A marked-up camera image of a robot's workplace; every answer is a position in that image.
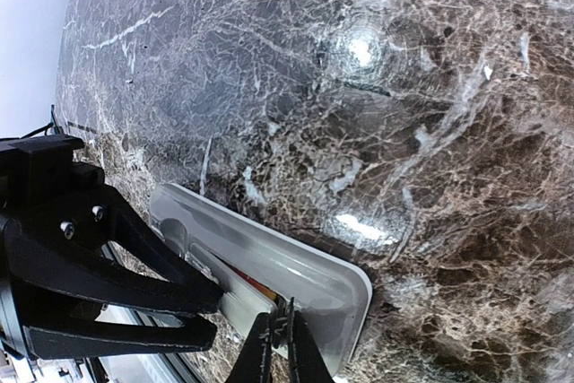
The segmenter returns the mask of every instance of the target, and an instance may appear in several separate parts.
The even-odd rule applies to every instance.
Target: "bolt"
[[[75,234],[75,227],[72,222],[62,222],[60,223],[60,229],[64,233],[66,239],[72,239]]]
[[[91,209],[91,213],[93,214],[94,218],[96,219],[96,222],[100,222],[101,219],[104,218],[104,209],[99,205],[94,206]]]

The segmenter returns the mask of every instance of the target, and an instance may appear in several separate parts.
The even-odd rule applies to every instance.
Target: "screw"
[[[75,227],[74,227],[74,224],[71,222],[60,223],[60,229],[64,233],[64,237],[66,239],[72,239],[72,237],[75,234]]]
[[[99,205],[94,206],[91,209],[91,213],[93,214],[96,222],[100,222],[101,219],[104,218],[104,209]]]

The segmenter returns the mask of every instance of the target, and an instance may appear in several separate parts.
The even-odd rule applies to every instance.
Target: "white wall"
[[[49,121],[68,0],[0,0],[0,137]]]

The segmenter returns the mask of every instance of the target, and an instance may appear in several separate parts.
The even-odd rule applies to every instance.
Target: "marble table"
[[[60,120],[360,266],[338,381],[574,381],[574,0],[70,0]],[[224,381],[221,322],[192,355]],[[285,381],[284,367],[274,370]]]

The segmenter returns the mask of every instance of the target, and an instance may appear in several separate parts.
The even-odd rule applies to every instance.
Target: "brown marble surface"
[[[141,214],[155,184],[199,191],[208,160],[207,197],[367,272],[342,379],[574,381],[574,0],[67,17],[59,115]],[[193,361],[224,381],[239,348],[222,324]]]

